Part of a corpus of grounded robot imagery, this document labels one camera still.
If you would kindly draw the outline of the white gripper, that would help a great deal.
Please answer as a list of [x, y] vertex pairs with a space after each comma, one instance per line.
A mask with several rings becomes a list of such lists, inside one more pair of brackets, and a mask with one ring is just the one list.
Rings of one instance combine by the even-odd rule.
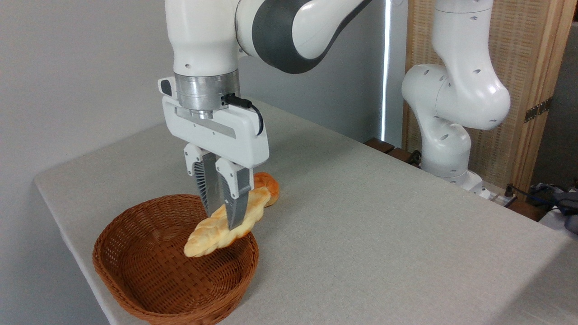
[[229, 105], [214, 111], [212, 119], [198, 119], [167, 95], [162, 103], [171, 134], [190, 143], [184, 148], [186, 168], [207, 216], [223, 203], [229, 230], [240, 226], [254, 189], [252, 168], [269, 158], [268, 136], [265, 129], [258, 132], [258, 115]]

